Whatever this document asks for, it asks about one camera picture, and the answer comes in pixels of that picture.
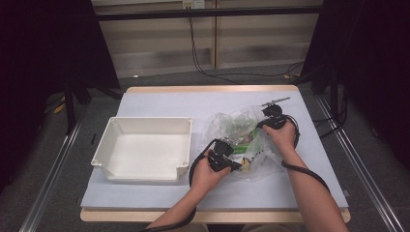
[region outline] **transparent plastic bag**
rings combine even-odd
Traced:
[[[261,109],[260,106],[249,106],[230,114],[215,114],[201,141],[201,147],[206,147],[215,138],[228,141],[234,149],[229,158],[242,164],[232,175],[251,182],[283,170],[278,149],[269,135],[256,127],[265,119]]]

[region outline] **black cable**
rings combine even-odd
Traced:
[[[341,117],[340,122],[338,122],[337,126],[334,127],[333,129],[331,129],[330,131],[325,132],[324,134],[319,135],[319,138],[320,138],[320,139],[322,139],[322,138],[328,136],[329,134],[332,134],[332,132],[334,132],[334,131],[339,130],[339,129],[344,125],[344,123],[346,122],[346,120],[347,120],[347,93],[346,93],[345,90],[344,90],[344,92],[343,92],[343,99],[342,99],[342,101],[341,101],[341,111],[340,111],[340,113],[338,113],[337,116],[340,116],[340,117]]]
[[[298,122],[296,122],[296,119],[293,118],[290,115],[284,115],[286,116],[286,119],[288,119],[290,121],[290,123],[293,124],[293,127],[295,127],[295,140],[293,142],[293,146],[296,148],[296,146],[298,146],[298,142],[299,142],[299,137],[301,136],[301,134],[299,133],[299,125]]]
[[[326,182],[319,175],[317,175],[315,172],[313,172],[313,171],[311,171],[307,168],[301,167],[301,166],[295,166],[295,165],[287,164],[286,162],[284,162],[284,160],[282,161],[281,165],[283,167],[287,168],[287,169],[291,169],[291,170],[294,170],[294,171],[298,171],[298,172],[308,174],[309,176],[313,177],[318,182],[320,182],[320,184],[322,184],[323,187],[325,187],[328,190],[328,192],[331,191],[329,189],[328,185],[326,185]]]
[[[193,63],[195,64],[195,68],[200,73],[202,73],[202,74],[204,74],[208,77],[212,77],[212,78],[216,78],[216,79],[222,79],[222,80],[226,80],[226,81],[229,81],[229,82],[237,84],[237,85],[242,85],[241,83],[236,82],[234,80],[219,77],[217,75],[208,74],[208,73],[206,73],[205,71],[202,70],[202,68],[200,67],[199,62],[198,62],[198,56],[196,55],[196,46],[195,46],[195,39],[194,39],[194,36],[193,36],[193,25],[192,25],[192,18],[191,17],[189,18],[189,21],[190,21],[190,41],[191,41],[191,45],[192,45],[192,59],[193,59]]]
[[[189,175],[190,186],[192,185],[193,172],[194,172],[196,166],[198,165],[198,163],[202,159],[205,158],[205,153],[212,146],[212,144],[214,144],[214,142],[218,142],[218,141],[219,141],[218,139],[212,140],[208,144],[208,146],[206,146],[206,148],[201,152],[201,154],[199,154],[199,156],[193,161],[192,165],[190,166],[190,175]],[[188,225],[193,220],[193,218],[195,217],[195,214],[196,214],[196,207],[192,210],[192,212],[190,212],[190,215],[182,221],[179,221],[179,222],[174,223],[174,224],[143,229],[143,230],[140,230],[140,232],[159,232],[159,231],[167,231],[167,230],[174,230],[174,229],[177,229],[177,228],[181,228],[185,225]]]
[[[270,77],[280,76],[280,75],[285,75],[287,73],[290,73],[290,72],[296,70],[300,65],[302,65],[304,63],[304,61],[303,61],[303,62],[298,62],[298,63],[291,64],[291,65],[289,65],[289,67],[287,69],[287,72],[282,72],[282,73],[277,73],[277,74],[261,74],[261,73],[246,73],[246,72],[230,72],[230,73],[209,74],[209,73],[205,72],[204,70],[202,70],[202,68],[199,65],[198,57],[197,57],[197,54],[196,54],[196,46],[195,46],[195,39],[194,39],[194,35],[193,35],[193,24],[192,24],[192,18],[191,17],[189,18],[189,21],[190,21],[190,41],[191,41],[191,46],[192,46],[191,51],[192,51],[193,63],[195,64],[195,68],[200,73],[202,73],[206,76],[209,76],[209,77],[212,77],[212,78],[217,78],[217,79],[222,79],[222,80],[232,82],[234,84],[242,85],[239,82],[236,82],[234,80],[230,80],[230,79],[227,79],[227,78],[223,78],[221,76],[224,76],[224,75],[256,75],[256,76],[270,76]]]

